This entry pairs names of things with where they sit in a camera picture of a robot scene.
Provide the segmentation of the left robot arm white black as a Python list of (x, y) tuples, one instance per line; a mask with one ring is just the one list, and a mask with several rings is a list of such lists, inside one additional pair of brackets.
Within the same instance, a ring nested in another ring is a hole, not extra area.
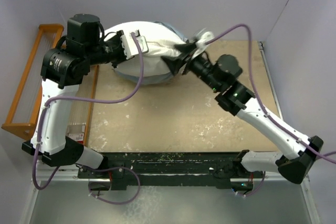
[(108, 172), (108, 158), (66, 136), (71, 104), (93, 65), (117, 65), (130, 56), (124, 51), (132, 36), (124, 30), (106, 39), (99, 17), (77, 14), (67, 21), (67, 34), (46, 52), (41, 67), (42, 101), (36, 133), (22, 150), (51, 167), (82, 165), (96, 178)]

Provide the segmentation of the orange wooden rack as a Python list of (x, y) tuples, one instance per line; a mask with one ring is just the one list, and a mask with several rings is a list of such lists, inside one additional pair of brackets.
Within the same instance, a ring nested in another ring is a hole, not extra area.
[[(26, 64), (6, 120), (2, 129), (24, 141), (30, 140), (37, 130), (39, 108), (42, 98), (41, 62), (44, 53), (56, 46), (64, 27), (61, 24), (41, 24)], [(66, 129), (69, 133), (84, 133), (84, 145), (89, 137), (93, 104), (74, 101)]]

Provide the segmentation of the red white small box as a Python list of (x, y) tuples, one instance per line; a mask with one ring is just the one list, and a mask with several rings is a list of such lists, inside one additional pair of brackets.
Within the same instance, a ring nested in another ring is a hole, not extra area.
[(68, 137), (80, 144), (83, 144), (84, 143), (84, 137), (85, 137), (85, 134), (84, 133), (69, 133), (68, 134)]

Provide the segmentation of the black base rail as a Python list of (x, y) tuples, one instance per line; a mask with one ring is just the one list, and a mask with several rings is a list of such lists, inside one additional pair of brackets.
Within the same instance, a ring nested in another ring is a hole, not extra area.
[(112, 190), (127, 186), (210, 186), (250, 191), (261, 171), (248, 172), (239, 163), (244, 152), (105, 152), (112, 172), (96, 173), (80, 168), (78, 177), (111, 182)]

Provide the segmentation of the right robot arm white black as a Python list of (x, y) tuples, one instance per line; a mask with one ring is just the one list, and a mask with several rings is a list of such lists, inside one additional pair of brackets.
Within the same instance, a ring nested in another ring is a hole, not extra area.
[(234, 173), (246, 177), (251, 172), (273, 172), (289, 182), (301, 184), (316, 161), (323, 140), (300, 133), (259, 104), (256, 94), (238, 81), (243, 70), (236, 57), (224, 54), (212, 64), (202, 55), (191, 56), (196, 50), (192, 43), (175, 47), (181, 54), (161, 58), (173, 75), (181, 68), (183, 74), (195, 74), (217, 94), (215, 100), (224, 111), (253, 126), (279, 149), (277, 152), (240, 152), (233, 166)]

